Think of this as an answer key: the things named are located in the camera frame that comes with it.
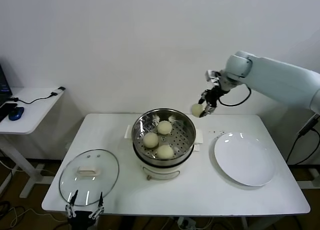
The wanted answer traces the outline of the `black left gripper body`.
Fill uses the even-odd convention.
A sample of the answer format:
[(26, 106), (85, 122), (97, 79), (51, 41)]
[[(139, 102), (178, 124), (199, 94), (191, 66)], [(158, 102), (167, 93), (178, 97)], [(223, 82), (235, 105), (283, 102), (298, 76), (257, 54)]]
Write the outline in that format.
[(71, 215), (69, 218), (69, 225), (72, 230), (88, 230), (93, 227), (97, 221), (94, 216), (91, 216), (91, 211), (75, 211), (75, 217)]

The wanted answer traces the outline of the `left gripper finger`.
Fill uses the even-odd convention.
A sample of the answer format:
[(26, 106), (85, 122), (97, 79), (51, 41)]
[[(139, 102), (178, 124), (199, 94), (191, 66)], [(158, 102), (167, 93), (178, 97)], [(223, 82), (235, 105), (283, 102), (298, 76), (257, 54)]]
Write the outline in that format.
[(91, 220), (96, 220), (99, 217), (99, 215), (101, 215), (103, 212), (104, 212), (104, 198), (103, 198), (103, 192), (101, 192), (99, 201), (98, 201), (98, 207), (94, 212), (92, 212), (89, 215), (88, 218)]
[(67, 212), (67, 217), (69, 219), (72, 219), (72, 218), (76, 217), (76, 213), (74, 211), (74, 205), (75, 205), (75, 201), (76, 201), (77, 195), (78, 195), (78, 190), (76, 190), (75, 193), (72, 196), (70, 194), (69, 195), (70, 199), (68, 200), (68, 203), (65, 206), (65, 211)]

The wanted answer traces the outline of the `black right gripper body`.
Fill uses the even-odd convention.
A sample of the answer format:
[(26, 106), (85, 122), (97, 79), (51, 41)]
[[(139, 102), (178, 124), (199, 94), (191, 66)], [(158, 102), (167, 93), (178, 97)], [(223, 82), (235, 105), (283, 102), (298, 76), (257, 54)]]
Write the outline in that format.
[(217, 107), (217, 102), (220, 97), (225, 94), (220, 87), (215, 86), (212, 89), (207, 89), (204, 91), (204, 99), (210, 107)]

